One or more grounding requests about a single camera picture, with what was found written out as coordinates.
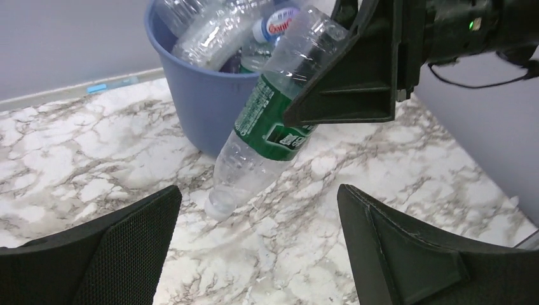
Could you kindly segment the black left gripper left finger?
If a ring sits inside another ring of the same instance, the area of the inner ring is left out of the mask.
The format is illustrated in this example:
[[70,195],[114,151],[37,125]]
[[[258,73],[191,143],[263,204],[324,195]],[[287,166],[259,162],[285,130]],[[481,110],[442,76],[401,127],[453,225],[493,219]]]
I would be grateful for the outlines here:
[[177,186],[1,249],[2,304],[151,304],[181,207]]

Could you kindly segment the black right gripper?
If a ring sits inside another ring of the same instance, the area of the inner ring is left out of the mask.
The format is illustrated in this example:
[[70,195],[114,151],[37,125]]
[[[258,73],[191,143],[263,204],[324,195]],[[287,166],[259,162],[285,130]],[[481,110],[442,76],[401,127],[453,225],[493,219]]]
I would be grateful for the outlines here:
[[348,32],[285,110],[287,126],[393,120],[423,64],[492,47],[501,1],[336,1],[331,18]]

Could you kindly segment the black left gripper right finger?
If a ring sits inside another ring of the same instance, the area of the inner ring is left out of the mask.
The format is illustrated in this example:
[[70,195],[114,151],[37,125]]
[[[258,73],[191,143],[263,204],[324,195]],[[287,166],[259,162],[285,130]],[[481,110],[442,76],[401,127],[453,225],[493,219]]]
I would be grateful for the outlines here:
[[361,304],[537,304],[538,251],[439,229],[343,184],[338,209]]

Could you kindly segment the bottle purple blue label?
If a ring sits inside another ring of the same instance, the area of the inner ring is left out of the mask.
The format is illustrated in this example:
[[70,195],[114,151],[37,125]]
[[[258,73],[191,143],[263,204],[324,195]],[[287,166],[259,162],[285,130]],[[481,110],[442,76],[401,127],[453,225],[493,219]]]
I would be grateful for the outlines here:
[[306,1],[270,1],[262,10],[262,17],[252,26],[256,43],[274,42],[288,28]]

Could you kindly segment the clear bottle white green label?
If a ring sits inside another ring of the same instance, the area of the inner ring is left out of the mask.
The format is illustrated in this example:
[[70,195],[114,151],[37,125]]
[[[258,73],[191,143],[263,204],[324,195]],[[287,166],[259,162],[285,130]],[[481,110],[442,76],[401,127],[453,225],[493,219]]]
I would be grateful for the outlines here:
[[271,58],[274,43],[247,41],[241,48],[240,73],[259,72]]

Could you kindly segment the clear bottle dark green label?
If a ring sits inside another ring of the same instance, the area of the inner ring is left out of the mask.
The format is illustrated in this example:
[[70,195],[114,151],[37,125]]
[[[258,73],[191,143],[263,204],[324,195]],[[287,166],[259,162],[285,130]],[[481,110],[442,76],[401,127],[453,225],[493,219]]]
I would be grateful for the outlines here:
[[283,113],[346,33],[313,5],[301,8],[291,21],[216,159],[214,186],[204,206],[209,217],[226,220],[290,165],[316,127],[286,127]]

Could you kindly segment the clear bottle white cap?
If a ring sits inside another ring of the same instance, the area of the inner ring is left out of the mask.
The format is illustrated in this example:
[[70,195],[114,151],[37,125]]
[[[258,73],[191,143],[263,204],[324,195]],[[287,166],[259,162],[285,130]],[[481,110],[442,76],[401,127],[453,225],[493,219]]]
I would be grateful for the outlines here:
[[248,38],[273,1],[156,1],[155,9],[177,37],[170,53],[190,65],[218,71]]

